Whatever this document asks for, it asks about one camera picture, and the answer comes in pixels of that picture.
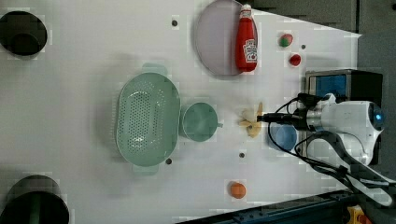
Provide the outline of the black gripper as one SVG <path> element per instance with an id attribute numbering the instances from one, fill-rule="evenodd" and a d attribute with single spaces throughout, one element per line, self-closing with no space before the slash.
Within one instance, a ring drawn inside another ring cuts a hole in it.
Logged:
<path id="1" fill-rule="evenodd" d="M 275 122 L 277 124 L 292 125 L 297 130 L 307 130 L 305 117 L 285 113 L 270 113 L 268 116 L 257 116 L 259 122 Z"/>

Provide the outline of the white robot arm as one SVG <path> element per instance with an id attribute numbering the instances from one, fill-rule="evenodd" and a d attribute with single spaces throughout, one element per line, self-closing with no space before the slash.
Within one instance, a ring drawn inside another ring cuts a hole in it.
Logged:
<path id="1" fill-rule="evenodd" d="M 369 167 L 377 139 L 383 132 L 381 108 L 369 101 L 337 102 L 332 93 L 322 97 L 300 93 L 292 112 L 261 113 L 258 122 L 291 125 L 307 137 L 306 153 L 290 154 L 315 171 L 331 176 L 376 208 L 395 207 L 395 181 Z"/>

